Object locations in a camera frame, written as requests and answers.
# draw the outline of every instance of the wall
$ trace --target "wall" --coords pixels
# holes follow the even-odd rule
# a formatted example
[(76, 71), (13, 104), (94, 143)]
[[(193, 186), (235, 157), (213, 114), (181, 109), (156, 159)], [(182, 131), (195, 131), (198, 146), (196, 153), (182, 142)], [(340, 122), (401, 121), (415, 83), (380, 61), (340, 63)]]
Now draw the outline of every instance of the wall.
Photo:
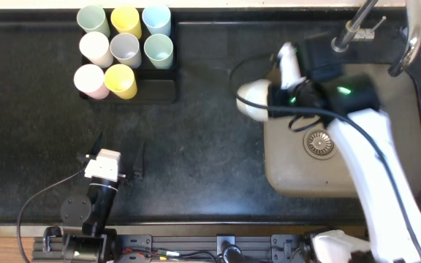
[[(169, 7), (359, 7), (365, 0), (0, 0), (0, 9), (80, 8), (88, 4), (145, 7), (163, 3)], [(377, 6), (403, 6), (404, 0), (380, 0)]]

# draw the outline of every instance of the white cup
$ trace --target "white cup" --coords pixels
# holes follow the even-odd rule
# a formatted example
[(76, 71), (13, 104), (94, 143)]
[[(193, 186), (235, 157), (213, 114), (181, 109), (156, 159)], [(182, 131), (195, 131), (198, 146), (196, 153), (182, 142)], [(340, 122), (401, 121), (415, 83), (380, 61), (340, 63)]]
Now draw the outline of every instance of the white cup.
[(105, 85), (105, 74), (100, 67), (86, 64), (74, 74), (74, 85), (94, 99), (104, 99), (110, 90)]
[(173, 64), (173, 42), (164, 34), (148, 37), (144, 52), (157, 69), (169, 69)]
[(146, 7), (143, 11), (143, 21), (151, 34), (164, 34), (170, 36), (172, 31), (172, 14), (164, 4)]
[(77, 13), (77, 23), (85, 32), (100, 32), (105, 36), (110, 36), (107, 16), (103, 8), (90, 5), (82, 8)]
[(140, 56), (139, 40), (133, 34), (118, 34), (111, 40), (110, 51), (121, 64), (136, 69), (143, 61)]
[(79, 42), (80, 52), (89, 61), (102, 68), (109, 67), (113, 63), (108, 38), (100, 32), (90, 32), (84, 35)]

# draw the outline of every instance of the pink cup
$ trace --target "pink cup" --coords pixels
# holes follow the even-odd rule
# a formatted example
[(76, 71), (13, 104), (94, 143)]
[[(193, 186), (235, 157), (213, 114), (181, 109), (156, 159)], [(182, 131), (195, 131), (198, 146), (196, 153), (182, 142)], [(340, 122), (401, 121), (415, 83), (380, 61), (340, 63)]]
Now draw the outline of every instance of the pink cup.
[(110, 93), (105, 85), (105, 74), (99, 66), (86, 64), (74, 74), (74, 85), (94, 99), (104, 99)]

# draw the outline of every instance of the black countertop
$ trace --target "black countertop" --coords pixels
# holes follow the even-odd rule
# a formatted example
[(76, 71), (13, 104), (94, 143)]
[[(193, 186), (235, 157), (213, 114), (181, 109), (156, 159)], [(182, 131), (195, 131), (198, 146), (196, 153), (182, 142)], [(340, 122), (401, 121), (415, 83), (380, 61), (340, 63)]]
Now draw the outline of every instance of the black countertop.
[[(376, 39), (351, 44), (343, 61), (390, 63), (403, 52), (398, 28), (405, 12), (388, 12), (392, 17), (388, 13)], [(357, 199), (277, 194), (265, 177), (262, 124), (238, 112), (226, 84), (239, 60), (277, 51), (286, 41), (335, 35), (354, 12), (176, 10), (178, 99), (143, 106), (92, 105), (80, 99), (72, 83), (81, 62), (82, 31), (75, 11), (30, 14), (0, 12), (0, 224), (15, 223), (32, 194), (76, 172), (76, 153), (101, 131), (103, 148), (120, 151), (127, 167), (146, 142), (145, 180), (121, 188), (111, 224), (364, 220)], [(250, 19), (236, 23), (238, 18)], [(222, 23), (206, 22), (215, 20)], [(266, 69), (267, 64), (251, 64), (239, 81), (256, 80)], [(417, 82), (421, 108), (421, 50), (409, 72)], [(61, 203), (70, 194), (84, 194), (88, 184), (89, 179), (78, 177), (56, 187), (34, 200), (24, 221), (60, 221)], [(421, 208), (421, 195), (418, 202)]]

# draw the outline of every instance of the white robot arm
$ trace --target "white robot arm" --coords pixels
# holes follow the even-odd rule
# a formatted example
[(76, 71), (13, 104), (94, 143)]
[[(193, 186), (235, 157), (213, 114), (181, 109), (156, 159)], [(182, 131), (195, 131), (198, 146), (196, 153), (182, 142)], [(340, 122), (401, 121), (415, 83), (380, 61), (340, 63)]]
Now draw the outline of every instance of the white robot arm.
[[(277, 104), (280, 103), (280, 99), (270, 99), (271, 94), (278, 96), (277, 94), (283, 92), (286, 95), (281, 96), (287, 98), (287, 94), (295, 92), (301, 83), (306, 82), (300, 74), (295, 49), (291, 44), (286, 43), (282, 47), (278, 54), (278, 62), (281, 81), (275, 85), (276, 91), (271, 91), (271, 88), (274, 89), (274, 83), (269, 80), (257, 80), (243, 85), (238, 90), (237, 104), (242, 113), (255, 120), (266, 121), (276, 117), (270, 114), (270, 106), (288, 108), (320, 105), (317, 102)], [(322, 100), (327, 103), (325, 110), (337, 111), (372, 137), (386, 160), (392, 178), (377, 150), (357, 129), (338, 119), (324, 121), (349, 168), (365, 214), (370, 242), (347, 236), (342, 231), (321, 233), (312, 239), (317, 259), (323, 263), (342, 263), (351, 259), (352, 252), (371, 250), (378, 262), (421, 262), (421, 213), (395, 151), (390, 119), (379, 109), (379, 100), (374, 88), (361, 90), (363, 94), (358, 95), (357, 101), (353, 102), (350, 99), (355, 100), (354, 97), (342, 98), (339, 94), (333, 94), (332, 89), (320, 89)], [(373, 101), (377, 100), (371, 103), (371, 108), (368, 106), (370, 102), (364, 102), (370, 99), (367, 96), (372, 96)], [(248, 102), (262, 107), (253, 107), (254, 105), (248, 105)]]

